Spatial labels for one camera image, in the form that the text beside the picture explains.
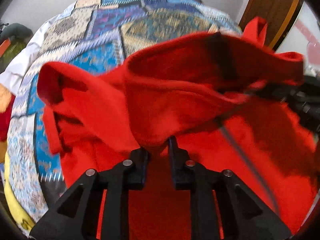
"wooden door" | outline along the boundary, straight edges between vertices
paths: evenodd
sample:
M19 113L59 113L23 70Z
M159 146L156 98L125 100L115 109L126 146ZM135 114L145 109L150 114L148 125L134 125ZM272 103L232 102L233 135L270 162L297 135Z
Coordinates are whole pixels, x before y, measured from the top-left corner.
M239 25L244 30L254 17L266 19L268 32L265 45L274 48L286 35L286 29L292 17L299 12L300 4L300 0L249 0Z

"white sheet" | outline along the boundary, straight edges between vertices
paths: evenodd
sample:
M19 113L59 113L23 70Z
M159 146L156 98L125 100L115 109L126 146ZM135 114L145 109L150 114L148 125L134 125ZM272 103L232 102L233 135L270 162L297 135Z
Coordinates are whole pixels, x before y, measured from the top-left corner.
M57 17L46 21L31 38L27 46L9 63L6 70L0 74L0 84L12 94L17 95L22 79L32 65L44 41L44 34L56 21Z

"red cloth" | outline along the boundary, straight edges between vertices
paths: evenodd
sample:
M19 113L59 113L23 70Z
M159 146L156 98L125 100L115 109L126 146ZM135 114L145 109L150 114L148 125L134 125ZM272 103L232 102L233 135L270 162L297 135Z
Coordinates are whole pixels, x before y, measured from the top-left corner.
M259 81L301 83L303 58L263 47L261 19L249 26L242 38L223 36L236 81L222 77L212 58L216 48L208 47L210 33L144 49L100 76L69 64L45 64L38 95L46 104L49 147L61 155L67 185L85 170L110 169L144 146L152 157L146 187L130 192L131 234L141 240L189 239L189 193L174 191L165 149L174 134L193 159L215 171L232 169L275 210L261 181L213 121L231 111L226 129L275 195L282 220L296 232L316 194L312 135L285 104L241 91ZM238 92L217 92L235 88Z
M3 142L7 139L9 124L11 119L12 106L15 96L11 95L11 100L5 112L0 113L0 141Z

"gray zipper line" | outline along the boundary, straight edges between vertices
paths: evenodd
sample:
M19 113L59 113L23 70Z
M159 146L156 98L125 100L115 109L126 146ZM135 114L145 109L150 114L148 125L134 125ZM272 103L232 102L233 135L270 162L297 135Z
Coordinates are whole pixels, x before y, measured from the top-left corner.
M279 211L279 206L276 201L275 196L273 195L273 192L269 188L267 182L264 180L264 178L259 174L257 171L256 167L253 165L253 163L249 160L245 152L241 149L241 147L238 145L238 143L234 140L232 135L228 132L227 128L224 125L221 125L220 127L221 133L224 135L224 137L227 139L227 141L231 144L231 146L239 153L241 158L244 160L244 162L247 164L249 169L254 173L258 181L261 183L261 185L264 187L265 191L268 193L269 198L275 208L276 214L279 216L280 211Z

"patchwork bedspread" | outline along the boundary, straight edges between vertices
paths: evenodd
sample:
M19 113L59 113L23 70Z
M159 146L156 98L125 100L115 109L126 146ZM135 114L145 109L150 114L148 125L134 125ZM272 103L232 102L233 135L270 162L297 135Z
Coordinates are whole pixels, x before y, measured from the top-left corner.
M9 184L27 214L37 222L66 189L60 156L48 149L44 103L36 93L44 63L68 62L98 75L156 43L219 30L241 34L227 14L194 0L78 0L66 8L46 32L12 110Z

